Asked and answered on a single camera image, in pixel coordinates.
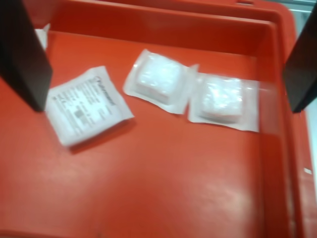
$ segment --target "white packaging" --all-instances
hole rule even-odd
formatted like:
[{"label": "white packaging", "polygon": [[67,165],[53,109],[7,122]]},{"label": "white packaging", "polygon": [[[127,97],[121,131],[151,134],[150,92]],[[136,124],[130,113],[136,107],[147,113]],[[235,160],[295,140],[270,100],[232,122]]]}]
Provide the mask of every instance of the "white packaging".
[{"label": "white packaging", "polygon": [[35,29],[35,33],[38,36],[44,50],[48,47],[48,31],[50,27],[51,25],[47,24],[43,29]]},{"label": "white packaging", "polygon": [[259,131],[259,82],[200,73],[189,121]]},{"label": "white packaging", "polygon": [[127,95],[151,102],[169,113],[183,114],[198,65],[186,67],[164,56],[144,50],[128,75]]},{"label": "white packaging", "polygon": [[104,66],[52,88],[46,114],[64,146],[83,142],[133,117]]}]

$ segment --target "plastic packet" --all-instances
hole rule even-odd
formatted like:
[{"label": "plastic packet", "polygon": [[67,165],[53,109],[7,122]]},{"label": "plastic packet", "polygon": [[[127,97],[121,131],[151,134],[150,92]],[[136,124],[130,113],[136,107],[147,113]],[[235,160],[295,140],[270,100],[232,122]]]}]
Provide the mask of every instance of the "plastic packet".
[{"label": "plastic packet", "polygon": [[133,117],[104,66],[52,88],[46,114],[64,146],[83,142]]},{"label": "plastic packet", "polygon": [[169,113],[183,114],[197,76],[198,65],[186,67],[143,50],[124,84],[127,95],[151,102]]},{"label": "plastic packet", "polygon": [[259,131],[259,82],[200,73],[189,121]]},{"label": "plastic packet", "polygon": [[38,36],[44,50],[48,47],[48,31],[50,27],[51,25],[47,24],[43,29],[35,29],[35,33]]}]

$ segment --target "sealed plastic pouch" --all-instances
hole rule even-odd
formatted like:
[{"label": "sealed plastic pouch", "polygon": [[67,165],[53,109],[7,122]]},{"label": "sealed plastic pouch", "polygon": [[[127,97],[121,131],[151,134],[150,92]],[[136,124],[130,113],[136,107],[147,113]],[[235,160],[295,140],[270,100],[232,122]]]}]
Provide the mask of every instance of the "sealed plastic pouch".
[{"label": "sealed plastic pouch", "polygon": [[64,146],[83,142],[133,117],[104,66],[52,88],[46,114]]},{"label": "sealed plastic pouch", "polygon": [[259,131],[259,82],[200,73],[190,99],[189,121]]},{"label": "sealed plastic pouch", "polygon": [[183,114],[198,66],[186,67],[144,50],[124,84],[126,94],[151,102],[169,113]]}]

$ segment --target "orange plastic bin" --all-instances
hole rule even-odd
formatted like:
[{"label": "orange plastic bin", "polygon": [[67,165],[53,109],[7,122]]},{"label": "orange plastic bin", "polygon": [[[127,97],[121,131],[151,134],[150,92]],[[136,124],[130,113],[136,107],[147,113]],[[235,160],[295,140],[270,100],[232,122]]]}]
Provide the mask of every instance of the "orange plastic bin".
[{"label": "orange plastic bin", "polygon": [[[36,26],[52,24],[52,86],[105,65],[135,119],[68,150],[46,116],[0,80],[0,236],[298,234],[291,168],[294,158],[309,154],[299,155],[308,148],[305,117],[290,114],[280,76],[288,48],[278,21],[288,16],[266,9],[267,18],[242,18],[90,0],[25,3]],[[213,7],[234,9],[206,9]],[[260,132],[190,123],[187,115],[124,95],[143,49],[199,63],[200,72],[260,81]]]}]

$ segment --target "barcode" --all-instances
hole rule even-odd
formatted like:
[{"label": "barcode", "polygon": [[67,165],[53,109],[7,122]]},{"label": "barcode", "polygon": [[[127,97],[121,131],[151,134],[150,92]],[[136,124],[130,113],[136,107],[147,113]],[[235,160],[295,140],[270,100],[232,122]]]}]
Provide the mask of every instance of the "barcode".
[{"label": "barcode", "polygon": [[84,113],[83,113],[82,110],[77,110],[77,111],[74,112],[74,114],[75,114],[75,116],[76,116],[77,118],[81,118],[81,117],[84,116]]}]

